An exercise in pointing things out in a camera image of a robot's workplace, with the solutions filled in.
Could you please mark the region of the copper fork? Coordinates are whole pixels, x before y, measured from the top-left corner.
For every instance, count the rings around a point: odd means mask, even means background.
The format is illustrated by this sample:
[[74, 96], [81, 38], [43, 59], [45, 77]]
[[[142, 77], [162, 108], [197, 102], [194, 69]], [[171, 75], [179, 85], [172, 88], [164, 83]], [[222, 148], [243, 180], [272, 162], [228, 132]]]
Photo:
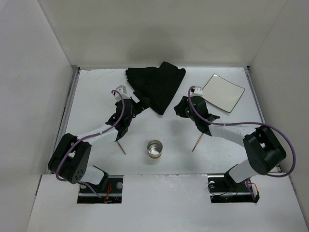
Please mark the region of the copper fork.
[[193, 149], [192, 149], [192, 152], [194, 152], [194, 150], [196, 149], [196, 147], [197, 147], [198, 144], [200, 143], [200, 141], [201, 141], [203, 135], [204, 135], [204, 134], [202, 133], [202, 134], [200, 135], [200, 137], [198, 138], [197, 142], [195, 143], [195, 145], [194, 145], [194, 147], [193, 147]]

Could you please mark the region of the black cloth placemat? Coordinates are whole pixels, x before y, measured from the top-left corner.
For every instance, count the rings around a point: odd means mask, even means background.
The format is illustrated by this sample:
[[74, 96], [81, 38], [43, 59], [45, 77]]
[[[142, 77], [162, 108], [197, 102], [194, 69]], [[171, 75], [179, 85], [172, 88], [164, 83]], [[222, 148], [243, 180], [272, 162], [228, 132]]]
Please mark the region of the black cloth placemat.
[[135, 96], [157, 114], [163, 115], [186, 74], [168, 62], [157, 67], [128, 68], [126, 77]]

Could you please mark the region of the white square plate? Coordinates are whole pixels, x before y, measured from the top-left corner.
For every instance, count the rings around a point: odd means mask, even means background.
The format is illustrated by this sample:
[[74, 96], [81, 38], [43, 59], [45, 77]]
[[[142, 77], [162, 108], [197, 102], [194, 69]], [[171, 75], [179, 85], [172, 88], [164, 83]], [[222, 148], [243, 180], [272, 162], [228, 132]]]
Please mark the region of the white square plate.
[[243, 95], [245, 88], [233, 84], [214, 73], [202, 88], [202, 91], [203, 97], [208, 103], [227, 113], [231, 113]]

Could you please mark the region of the silver metal cup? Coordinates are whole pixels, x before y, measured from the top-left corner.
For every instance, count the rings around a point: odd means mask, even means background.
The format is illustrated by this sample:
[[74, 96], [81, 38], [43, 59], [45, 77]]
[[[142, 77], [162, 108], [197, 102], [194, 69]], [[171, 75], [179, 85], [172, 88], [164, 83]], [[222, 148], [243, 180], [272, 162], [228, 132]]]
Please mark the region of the silver metal cup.
[[149, 157], [158, 159], [162, 155], [163, 145], [159, 140], [151, 140], [147, 145]]

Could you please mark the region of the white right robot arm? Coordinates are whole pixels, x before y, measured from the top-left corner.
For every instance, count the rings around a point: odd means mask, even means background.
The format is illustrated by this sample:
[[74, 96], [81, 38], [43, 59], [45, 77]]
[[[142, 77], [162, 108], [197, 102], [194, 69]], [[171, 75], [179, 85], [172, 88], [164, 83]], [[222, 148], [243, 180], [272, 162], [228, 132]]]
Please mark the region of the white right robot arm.
[[260, 123], [256, 128], [229, 126], [221, 122], [219, 116], [208, 112], [201, 96], [183, 96], [174, 111], [182, 118], [191, 119], [201, 133], [228, 140], [244, 148], [247, 159], [224, 173], [223, 183], [226, 188], [235, 188], [237, 184], [255, 175], [267, 175], [286, 158], [286, 151], [269, 126]]

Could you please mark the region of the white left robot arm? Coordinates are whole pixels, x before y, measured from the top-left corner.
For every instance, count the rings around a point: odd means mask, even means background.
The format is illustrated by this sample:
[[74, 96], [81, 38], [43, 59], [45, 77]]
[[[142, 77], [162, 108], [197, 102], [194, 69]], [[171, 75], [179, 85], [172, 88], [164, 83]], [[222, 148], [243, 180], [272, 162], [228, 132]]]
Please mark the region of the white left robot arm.
[[102, 127], [83, 135], [66, 133], [62, 136], [48, 163], [48, 169], [56, 174], [58, 180], [100, 190], [106, 188], [108, 174], [94, 165], [88, 165], [91, 148], [123, 138], [132, 119], [145, 109], [141, 102], [131, 98], [118, 101], [115, 106], [116, 112]]

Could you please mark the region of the aluminium table edge rail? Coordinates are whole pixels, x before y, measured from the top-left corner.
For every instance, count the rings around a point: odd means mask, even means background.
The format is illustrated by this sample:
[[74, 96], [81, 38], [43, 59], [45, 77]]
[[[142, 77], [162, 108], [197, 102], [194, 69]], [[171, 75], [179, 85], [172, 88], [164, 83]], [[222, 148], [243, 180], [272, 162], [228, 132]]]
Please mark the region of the aluminium table edge rail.
[[70, 117], [70, 112], [71, 112], [71, 108], [72, 108], [72, 104], [73, 104], [73, 99], [75, 96], [75, 91], [77, 88], [77, 84], [78, 84], [78, 80], [79, 80], [79, 75], [80, 75], [80, 67], [76, 66], [76, 65], [72, 65], [72, 77], [71, 77], [71, 81], [70, 81], [70, 86], [69, 86], [69, 90], [67, 92], [67, 98], [65, 101], [65, 106], [63, 109], [63, 113], [62, 113], [62, 118], [61, 118], [61, 122], [60, 122], [60, 126], [58, 129], [58, 133], [57, 133], [57, 137], [56, 137], [56, 142], [53, 148], [53, 152], [55, 151], [58, 143], [60, 142], [62, 136], [65, 134], [66, 129], [67, 129], [67, 125], [68, 125], [68, 120]]

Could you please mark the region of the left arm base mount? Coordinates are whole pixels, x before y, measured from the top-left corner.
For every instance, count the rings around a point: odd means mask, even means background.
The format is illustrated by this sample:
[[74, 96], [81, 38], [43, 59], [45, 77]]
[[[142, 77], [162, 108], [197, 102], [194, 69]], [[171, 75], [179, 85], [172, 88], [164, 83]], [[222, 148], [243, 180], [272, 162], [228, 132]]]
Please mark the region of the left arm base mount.
[[90, 184], [97, 195], [85, 185], [80, 185], [78, 204], [120, 204], [122, 203], [123, 175], [111, 175], [102, 184]]

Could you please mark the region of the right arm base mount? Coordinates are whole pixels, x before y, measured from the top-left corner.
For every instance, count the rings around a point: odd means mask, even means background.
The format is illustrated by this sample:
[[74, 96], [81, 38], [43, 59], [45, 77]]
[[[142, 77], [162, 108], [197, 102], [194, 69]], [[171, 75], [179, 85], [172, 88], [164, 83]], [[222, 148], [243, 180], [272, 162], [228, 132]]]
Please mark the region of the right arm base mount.
[[258, 187], [250, 178], [232, 183], [223, 174], [208, 175], [208, 192], [211, 203], [257, 203]]

